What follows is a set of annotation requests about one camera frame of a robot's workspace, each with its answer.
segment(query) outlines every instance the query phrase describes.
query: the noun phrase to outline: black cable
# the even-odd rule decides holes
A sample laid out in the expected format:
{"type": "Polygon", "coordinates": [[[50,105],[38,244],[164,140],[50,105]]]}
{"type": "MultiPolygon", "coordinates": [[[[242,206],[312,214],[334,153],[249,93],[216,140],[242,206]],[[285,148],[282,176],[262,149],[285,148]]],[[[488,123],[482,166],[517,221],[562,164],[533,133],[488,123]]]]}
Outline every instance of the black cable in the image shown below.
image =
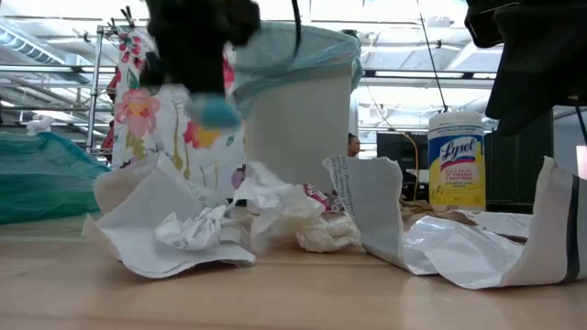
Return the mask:
{"type": "Polygon", "coordinates": [[[432,61],[432,70],[434,70],[434,77],[437,81],[438,91],[440,92],[440,99],[442,100],[442,106],[444,106],[443,113],[447,112],[449,108],[444,100],[444,94],[442,93],[442,87],[440,87],[440,80],[438,78],[437,65],[434,63],[434,56],[432,55],[432,48],[430,47],[430,40],[428,39],[428,33],[426,31],[426,24],[424,23],[424,16],[422,15],[422,9],[420,7],[420,0],[415,0],[418,4],[418,11],[420,12],[420,22],[422,23],[422,29],[424,30],[424,38],[426,38],[426,44],[428,45],[428,54],[430,55],[430,61],[432,61]]]}
{"type": "Polygon", "coordinates": [[[300,51],[300,47],[302,46],[302,17],[300,15],[300,7],[297,3],[297,0],[292,0],[292,9],[293,9],[293,19],[295,20],[295,47],[293,49],[292,55],[282,61],[281,63],[273,64],[266,67],[244,67],[244,66],[234,66],[233,69],[235,72],[241,72],[245,74],[265,74],[265,75],[273,75],[285,72],[287,67],[294,61],[297,57],[298,52],[300,51]]]}
{"type": "Polygon", "coordinates": [[[577,111],[577,117],[579,118],[579,125],[581,125],[581,131],[583,132],[583,138],[585,139],[585,145],[587,146],[587,129],[585,129],[585,122],[583,121],[583,115],[578,105],[575,105],[577,111]]]}

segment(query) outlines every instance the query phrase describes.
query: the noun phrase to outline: lysol label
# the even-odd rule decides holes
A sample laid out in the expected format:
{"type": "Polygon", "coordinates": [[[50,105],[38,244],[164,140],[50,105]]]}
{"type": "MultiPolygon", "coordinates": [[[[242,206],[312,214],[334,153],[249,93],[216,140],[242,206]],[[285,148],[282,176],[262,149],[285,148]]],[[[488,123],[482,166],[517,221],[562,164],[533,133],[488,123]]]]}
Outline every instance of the lysol label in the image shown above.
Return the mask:
{"type": "Polygon", "coordinates": [[[451,126],[428,133],[430,204],[485,208],[485,158],[480,126],[451,126]]]}

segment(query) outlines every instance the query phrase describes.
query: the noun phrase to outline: yellow label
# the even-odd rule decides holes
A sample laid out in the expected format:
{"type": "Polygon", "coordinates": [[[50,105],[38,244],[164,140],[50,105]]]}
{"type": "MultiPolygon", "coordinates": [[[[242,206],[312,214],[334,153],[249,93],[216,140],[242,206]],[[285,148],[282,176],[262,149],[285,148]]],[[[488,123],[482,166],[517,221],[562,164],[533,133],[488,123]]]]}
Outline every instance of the yellow label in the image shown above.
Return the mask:
{"type": "Polygon", "coordinates": [[[485,158],[482,136],[431,139],[430,204],[436,207],[485,208],[485,158]]]}

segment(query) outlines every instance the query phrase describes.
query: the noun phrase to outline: teal tarp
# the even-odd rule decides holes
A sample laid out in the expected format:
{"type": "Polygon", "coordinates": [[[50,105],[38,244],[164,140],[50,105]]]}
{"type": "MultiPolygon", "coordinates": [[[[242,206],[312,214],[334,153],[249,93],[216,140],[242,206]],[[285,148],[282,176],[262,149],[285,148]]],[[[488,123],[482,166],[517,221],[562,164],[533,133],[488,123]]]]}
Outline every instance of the teal tarp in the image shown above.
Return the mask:
{"type": "Polygon", "coordinates": [[[0,225],[98,212],[94,180],[108,171],[67,138],[0,132],[0,225]]]}

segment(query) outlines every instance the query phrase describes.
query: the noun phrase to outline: person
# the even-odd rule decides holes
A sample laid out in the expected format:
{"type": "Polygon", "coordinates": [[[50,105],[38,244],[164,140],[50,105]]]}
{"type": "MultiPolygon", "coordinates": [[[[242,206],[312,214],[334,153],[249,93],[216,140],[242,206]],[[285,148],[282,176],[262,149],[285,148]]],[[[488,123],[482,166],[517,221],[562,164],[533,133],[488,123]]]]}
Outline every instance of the person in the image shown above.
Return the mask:
{"type": "Polygon", "coordinates": [[[347,156],[357,157],[357,155],[359,155],[359,152],[360,152],[359,138],[356,135],[349,133],[349,146],[347,148],[347,156]]]}

